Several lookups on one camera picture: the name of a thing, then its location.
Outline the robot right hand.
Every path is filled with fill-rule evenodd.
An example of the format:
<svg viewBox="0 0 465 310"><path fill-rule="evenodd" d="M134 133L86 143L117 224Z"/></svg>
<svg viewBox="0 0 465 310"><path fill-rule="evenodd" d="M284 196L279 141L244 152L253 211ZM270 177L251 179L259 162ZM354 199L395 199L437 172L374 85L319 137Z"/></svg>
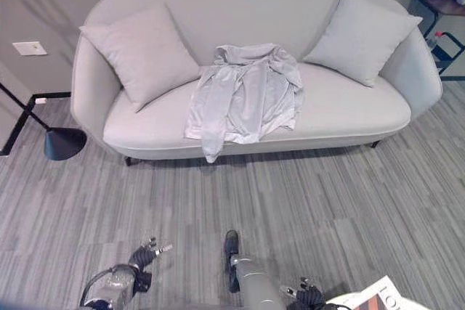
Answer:
<svg viewBox="0 0 465 310"><path fill-rule="evenodd" d="M307 309L323 309L326 306L323 294L310 282L308 277L300 278L300 289L286 285L281 285L279 289L283 294L297 301Z"/></svg>

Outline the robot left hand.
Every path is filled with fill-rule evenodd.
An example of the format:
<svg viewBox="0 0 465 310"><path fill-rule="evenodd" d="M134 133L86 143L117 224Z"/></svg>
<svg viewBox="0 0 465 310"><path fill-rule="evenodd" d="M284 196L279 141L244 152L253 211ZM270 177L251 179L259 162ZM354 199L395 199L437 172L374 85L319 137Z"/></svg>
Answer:
<svg viewBox="0 0 465 310"><path fill-rule="evenodd" d="M169 252L173 249L172 244L157 246L157 239L150 237L144 241L130 256L128 264L142 271L146 266L150 265L162 253Z"/></svg>

